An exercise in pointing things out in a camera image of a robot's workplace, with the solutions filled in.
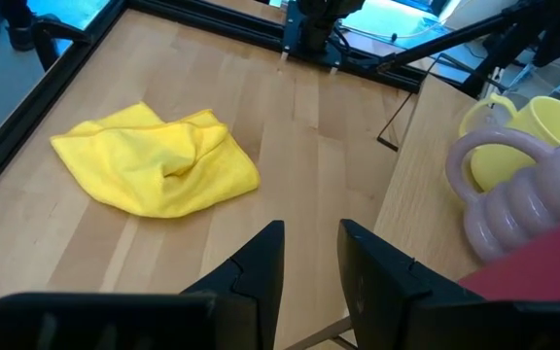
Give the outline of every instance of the wooden table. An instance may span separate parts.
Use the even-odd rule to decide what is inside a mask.
[[[463,202],[444,175],[448,149],[459,138],[459,123],[475,102],[438,78],[427,77],[374,231],[451,280],[479,267],[463,230]]]
[[[279,9],[227,0],[281,20]],[[406,92],[128,11],[0,176],[0,296],[178,293],[269,221],[286,222],[283,348],[342,317],[341,218],[373,228],[397,155],[375,136]],[[49,137],[140,100],[166,121],[213,108],[261,187],[178,220],[125,214],[77,185]]]

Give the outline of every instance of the pink mug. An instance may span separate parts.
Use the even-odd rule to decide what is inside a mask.
[[[492,191],[479,193],[464,179],[466,155],[486,144],[511,146],[537,164],[518,170]],[[467,204],[464,229],[476,253],[491,262],[560,224],[560,146],[553,148],[508,128],[471,132],[450,149],[446,177]]]

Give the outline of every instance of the yellow mug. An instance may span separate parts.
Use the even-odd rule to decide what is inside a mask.
[[[533,98],[518,111],[511,100],[492,93],[466,113],[460,125],[461,136],[467,133],[467,125],[473,115],[492,103],[502,105],[510,114],[511,118],[505,127],[524,131],[555,147],[560,145],[560,101],[547,96]],[[509,180],[517,170],[534,163],[530,157],[512,147],[485,145],[478,147],[472,154],[471,173],[478,185],[487,192]]]

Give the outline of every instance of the red object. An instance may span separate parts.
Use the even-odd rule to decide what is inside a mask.
[[[488,300],[560,301],[560,227],[458,283]]]

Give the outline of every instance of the yellow cloth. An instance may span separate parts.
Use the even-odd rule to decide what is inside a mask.
[[[261,181],[210,110],[163,122],[139,103],[82,122],[51,143],[89,195],[140,216],[182,217],[254,190]]]

